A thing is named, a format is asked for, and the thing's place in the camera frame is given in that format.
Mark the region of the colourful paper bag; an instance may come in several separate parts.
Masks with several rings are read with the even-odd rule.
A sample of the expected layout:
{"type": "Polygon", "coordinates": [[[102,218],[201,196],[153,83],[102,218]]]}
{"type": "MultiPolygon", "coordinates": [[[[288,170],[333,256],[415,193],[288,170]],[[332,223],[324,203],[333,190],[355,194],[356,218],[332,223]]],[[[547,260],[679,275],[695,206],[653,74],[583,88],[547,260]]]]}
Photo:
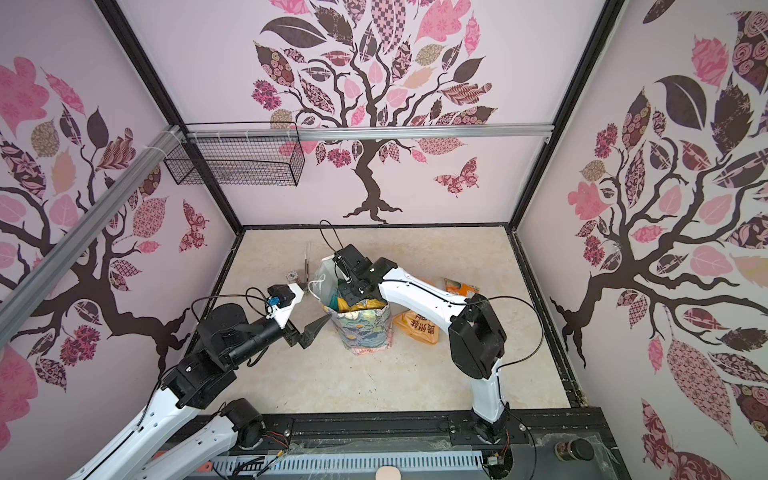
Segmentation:
{"type": "Polygon", "coordinates": [[[390,307],[386,302],[364,300],[350,306],[341,296],[339,281],[341,270],[331,256],[322,259],[309,282],[309,293],[320,302],[344,347],[361,356],[386,350],[393,340],[390,307]]]}

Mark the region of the orange snack bag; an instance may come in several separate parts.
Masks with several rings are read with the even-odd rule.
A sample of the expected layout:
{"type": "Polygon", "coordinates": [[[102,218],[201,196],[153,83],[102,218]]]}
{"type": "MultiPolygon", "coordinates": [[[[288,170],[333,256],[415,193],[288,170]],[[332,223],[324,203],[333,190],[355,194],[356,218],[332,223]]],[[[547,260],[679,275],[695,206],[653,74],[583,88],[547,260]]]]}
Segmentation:
{"type": "Polygon", "coordinates": [[[419,342],[436,345],[439,341],[438,327],[413,311],[406,311],[396,315],[393,323],[407,336],[419,342]]]}

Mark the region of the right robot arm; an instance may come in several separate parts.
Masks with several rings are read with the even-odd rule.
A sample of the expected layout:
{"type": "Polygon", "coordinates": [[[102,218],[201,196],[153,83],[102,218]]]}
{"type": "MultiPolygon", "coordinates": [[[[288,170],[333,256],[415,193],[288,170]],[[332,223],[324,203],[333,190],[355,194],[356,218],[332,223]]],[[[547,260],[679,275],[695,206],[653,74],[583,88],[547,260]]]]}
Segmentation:
{"type": "Polygon", "coordinates": [[[493,444],[506,432],[506,404],[498,369],[507,335],[489,300],[441,290],[381,257],[372,261],[353,245],[334,252],[331,271],[348,304],[363,300],[394,303],[424,317],[448,336],[451,359],[470,379],[475,434],[493,444]]]}

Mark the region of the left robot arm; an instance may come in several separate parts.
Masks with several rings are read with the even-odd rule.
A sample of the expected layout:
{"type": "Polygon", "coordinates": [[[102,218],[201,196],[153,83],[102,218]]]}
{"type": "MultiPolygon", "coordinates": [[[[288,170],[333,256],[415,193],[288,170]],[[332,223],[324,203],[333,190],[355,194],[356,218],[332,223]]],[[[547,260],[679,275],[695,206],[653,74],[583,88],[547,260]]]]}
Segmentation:
{"type": "Polygon", "coordinates": [[[291,324],[280,326],[274,317],[250,323],[239,304],[215,308],[198,327],[200,348],[163,375],[136,418],[73,478],[184,479],[235,446],[252,449],[270,441],[262,415],[249,401],[237,399],[197,432],[167,452],[161,450],[235,381],[241,364],[253,362],[281,339],[308,348],[329,319],[323,315],[298,331],[291,324]]]}

